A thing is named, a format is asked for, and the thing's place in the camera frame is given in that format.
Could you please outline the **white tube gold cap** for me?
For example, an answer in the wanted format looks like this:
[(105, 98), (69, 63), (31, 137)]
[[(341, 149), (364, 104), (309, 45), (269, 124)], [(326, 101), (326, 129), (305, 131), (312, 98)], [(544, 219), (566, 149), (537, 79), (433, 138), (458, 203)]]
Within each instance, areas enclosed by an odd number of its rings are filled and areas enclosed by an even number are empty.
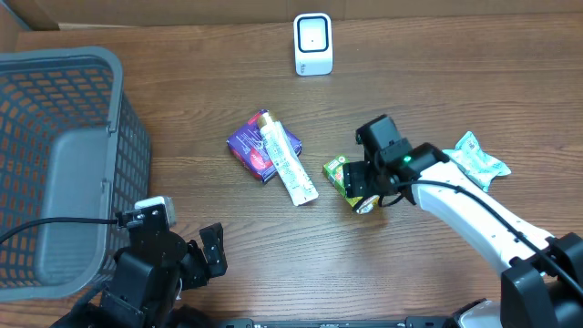
[(263, 145), (276, 168), (294, 206), (300, 206), (319, 196), (311, 179), (292, 147), (282, 123), (269, 112), (257, 120)]

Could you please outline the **light blue plastic packet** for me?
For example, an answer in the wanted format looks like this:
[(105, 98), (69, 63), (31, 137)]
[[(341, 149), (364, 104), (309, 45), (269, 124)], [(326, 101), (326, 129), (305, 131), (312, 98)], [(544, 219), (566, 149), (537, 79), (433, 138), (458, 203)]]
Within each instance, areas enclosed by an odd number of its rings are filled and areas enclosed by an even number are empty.
[(511, 169), (506, 163), (482, 150), (472, 131), (467, 131), (454, 149), (444, 149), (443, 152), (483, 192), (489, 191), (495, 178), (511, 174)]

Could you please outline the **green yellow drink carton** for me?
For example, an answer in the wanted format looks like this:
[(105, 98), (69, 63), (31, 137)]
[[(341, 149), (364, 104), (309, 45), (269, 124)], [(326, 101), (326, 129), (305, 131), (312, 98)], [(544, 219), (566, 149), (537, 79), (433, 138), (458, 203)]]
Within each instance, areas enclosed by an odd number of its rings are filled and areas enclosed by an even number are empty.
[(345, 163), (349, 163), (349, 160), (343, 154), (338, 155), (322, 166), (322, 173), (350, 205), (353, 212), (357, 214), (371, 212), (378, 204), (379, 197), (377, 195), (371, 196), (368, 199), (364, 199), (363, 197), (349, 198), (346, 196), (346, 189), (343, 183), (343, 165)]

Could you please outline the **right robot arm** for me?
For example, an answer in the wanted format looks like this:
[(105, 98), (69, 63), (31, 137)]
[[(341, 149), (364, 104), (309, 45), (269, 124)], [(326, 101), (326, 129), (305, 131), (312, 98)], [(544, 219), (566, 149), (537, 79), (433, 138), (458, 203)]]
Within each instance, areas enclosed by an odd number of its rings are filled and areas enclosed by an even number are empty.
[(557, 238), (506, 209), (430, 143), (416, 148), (381, 115), (359, 127), (364, 159), (343, 165), (349, 198), (395, 196), (445, 222), (496, 271), (501, 299), (469, 303), (417, 327), (579, 328), (582, 325), (582, 239)]

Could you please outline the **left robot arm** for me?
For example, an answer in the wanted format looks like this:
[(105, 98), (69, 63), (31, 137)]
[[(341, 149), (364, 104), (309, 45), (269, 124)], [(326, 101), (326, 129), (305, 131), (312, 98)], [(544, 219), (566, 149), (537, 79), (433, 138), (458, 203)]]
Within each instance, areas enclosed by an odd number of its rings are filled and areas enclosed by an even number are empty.
[(214, 223), (199, 231), (203, 247), (170, 230), (174, 210), (165, 204), (116, 214), (130, 244), (115, 255), (113, 279), (81, 297), (55, 327), (214, 327), (204, 313), (183, 305), (179, 294), (197, 289), (228, 268), (223, 227)]

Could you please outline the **purple red packet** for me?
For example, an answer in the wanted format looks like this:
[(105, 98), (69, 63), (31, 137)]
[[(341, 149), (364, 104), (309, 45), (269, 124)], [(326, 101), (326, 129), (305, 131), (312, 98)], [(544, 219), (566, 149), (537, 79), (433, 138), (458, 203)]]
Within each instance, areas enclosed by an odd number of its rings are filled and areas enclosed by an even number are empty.
[(267, 109), (262, 109), (227, 138), (233, 155), (251, 172), (266, 183), (278, 174), (284, 157), (302, 152), (302, 142), (285, 128)]

